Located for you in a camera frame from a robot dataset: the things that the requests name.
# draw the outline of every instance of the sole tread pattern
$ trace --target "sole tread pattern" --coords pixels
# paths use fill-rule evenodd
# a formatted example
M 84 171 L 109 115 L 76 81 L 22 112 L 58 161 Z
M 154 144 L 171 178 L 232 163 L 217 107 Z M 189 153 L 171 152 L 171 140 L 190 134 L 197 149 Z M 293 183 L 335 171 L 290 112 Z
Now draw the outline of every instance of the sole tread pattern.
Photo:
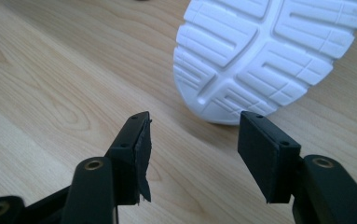
M 332 71 L 354 39 L 357 1 L 192 0 L 184 18 L 177 89 L 199 117 L 237 125 L 242 110 L 266 116 Z

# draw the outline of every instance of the light wood surface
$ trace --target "light wood surface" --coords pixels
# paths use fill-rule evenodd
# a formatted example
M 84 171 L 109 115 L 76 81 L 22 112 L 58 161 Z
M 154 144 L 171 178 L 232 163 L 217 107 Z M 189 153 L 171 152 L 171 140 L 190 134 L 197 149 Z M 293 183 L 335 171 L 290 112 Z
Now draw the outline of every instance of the light wood surface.
M 174 87 L 188 2 L 0 0 L 0 196 L 31 204 L 68 186 L 148 110 L 153 202 L 119 207 L 121 223 L 294 222 L 291 204 L 266 204 L 238 128 L 196 118 Z M 303 156 L 332 157 L 357 181 L 357 33 L 328 78 L 269 118 Z

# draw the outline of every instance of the wood grain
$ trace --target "wood grain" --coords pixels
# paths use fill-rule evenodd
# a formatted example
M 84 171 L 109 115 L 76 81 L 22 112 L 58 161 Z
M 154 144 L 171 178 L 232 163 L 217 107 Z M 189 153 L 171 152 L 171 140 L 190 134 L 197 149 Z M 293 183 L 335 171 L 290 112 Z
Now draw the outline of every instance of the wood grain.
M 293 223 L 290 204 L 265 203 L 238 128 L 199 120 L 175 90 L 188 2 L 0 0 L 0 196 L 30 204 L 66 187 L 148 110 L 153 202 L 119 207 L 121 223 Z M 325 81 L 269 118 L 357 181 L 357 33 Z

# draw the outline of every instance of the wooden table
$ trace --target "wooden table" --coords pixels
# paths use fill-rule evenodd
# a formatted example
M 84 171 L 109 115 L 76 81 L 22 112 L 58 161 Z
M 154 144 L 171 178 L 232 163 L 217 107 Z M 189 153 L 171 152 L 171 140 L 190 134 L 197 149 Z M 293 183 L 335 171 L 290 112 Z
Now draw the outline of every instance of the wooden table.
M 0 0 L 0 196 L 30 204 L 68 186 L 147 110 L 153 202 L 120 206 L 121 223 L 294 222 L 291 204 L 266 204 L 237 153 L 238 127 L 196 118 L 175 89 L 188 2 Z M 303 156 L 332 157 L 357 181 L 357 33 L 328 78 L 269 119 Z

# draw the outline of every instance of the white shoe sole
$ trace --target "white shoe sole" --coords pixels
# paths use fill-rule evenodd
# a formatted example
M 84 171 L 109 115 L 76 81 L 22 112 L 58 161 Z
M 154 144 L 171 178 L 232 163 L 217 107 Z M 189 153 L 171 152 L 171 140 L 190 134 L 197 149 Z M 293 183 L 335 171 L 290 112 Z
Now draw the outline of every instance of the white shoe sole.
M 177 34 L 174 80 L 189 109 L 237 125 L 323 80 L 350 47 L 357 0 L 192 0 Z

